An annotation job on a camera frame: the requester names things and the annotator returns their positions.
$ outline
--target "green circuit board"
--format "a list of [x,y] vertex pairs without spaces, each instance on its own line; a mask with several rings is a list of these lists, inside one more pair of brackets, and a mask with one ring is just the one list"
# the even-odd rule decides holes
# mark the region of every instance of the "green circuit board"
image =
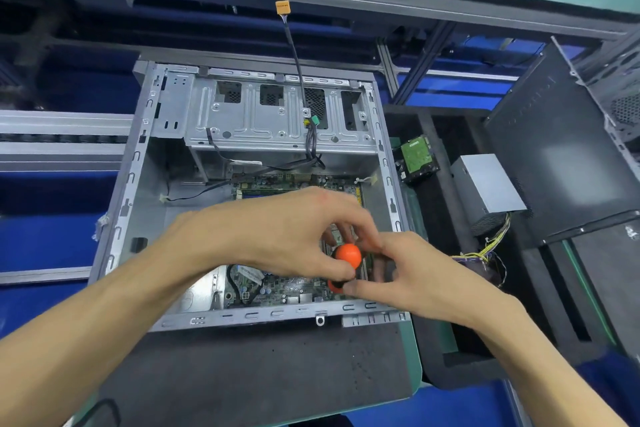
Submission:
[[[251,199],[253,197],[273,196],[292,190],[305,188],[310,185],[327,189],[348,192],[356,197],[362,205],[362,192],[360,184],[354,184],[353,178],[333,178],[332,176],[320,176],[309,174],[269,174],[239,181],[233,185],[232,195],[235,199]],[[332,225],[332,234],[338,245],[342,244],[342,237],[335,225]],[[335,247],[320,241],[319,247],[327,255],[331,255]],[[371,269],[369,257],[364,257],[364,266],[357,270],[359,278],[366,278],[367,271]],[[305,304],[312,302],[324,302],[341,300],[344,294],[334,294],[328,287],[324,278],[302,277],[278,277],[272,274],[264,274],[255,269],[247,269],[244,266],[230,266],[231,280],[236,284],[240,300],[231,286],[225,287],[224,307],[240,305],[242,301],[252,306],[275,306],[283,304]]]

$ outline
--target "orange ball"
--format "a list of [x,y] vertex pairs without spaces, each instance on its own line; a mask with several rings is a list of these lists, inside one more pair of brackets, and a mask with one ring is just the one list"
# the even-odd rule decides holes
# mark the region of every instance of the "orange ball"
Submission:
[[336,260],[344,260],[345,262],[349,262],[351,267],[357,269],[360,267],[362,263],[362,253],[360,252],[360,248],[358,248],[353,243],[345,243],[344,245],[340,245],[333,251],[333,258]]

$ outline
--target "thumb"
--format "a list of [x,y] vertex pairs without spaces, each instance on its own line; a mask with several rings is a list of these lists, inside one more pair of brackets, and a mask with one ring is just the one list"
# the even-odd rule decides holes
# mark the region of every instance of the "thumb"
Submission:
[[396,284],[387,282],[369,282],[368,280],[352,280],[342,286],[342,290],[348,296],[367,299],[370,301],[380,302],[383,304],[394,305],[394,293]]
[[330,278],[336,282],[353,280],[356,271],[349,262],[328,257],[318,250],[315,263],[313,263],[313,275],[316,277]]

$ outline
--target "person's right hand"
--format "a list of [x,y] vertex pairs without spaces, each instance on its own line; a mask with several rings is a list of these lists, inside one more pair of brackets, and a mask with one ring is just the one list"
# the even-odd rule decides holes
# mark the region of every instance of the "person's right hand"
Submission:
[[353,280],[344,284],[345,294],[468,327],[488,303],[506,295],[413,232],[380,236],[381,254],[396,262],[394,281],[381,283],[380,269],[374,268],[376,282]]

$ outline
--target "person's left hand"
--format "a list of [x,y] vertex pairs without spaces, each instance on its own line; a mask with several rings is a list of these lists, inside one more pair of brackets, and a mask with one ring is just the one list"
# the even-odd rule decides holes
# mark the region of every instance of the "person's left hand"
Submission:
[[333,241],[332,223],[346,242],[354,241],[353,226],[361,248],[380,249],[376,225],[354,196],[312,186],[184,213],[142,253],[184,267],[189,276],[243,264],[284,277],[351,280],[353,268],[318,245],[321,237]]

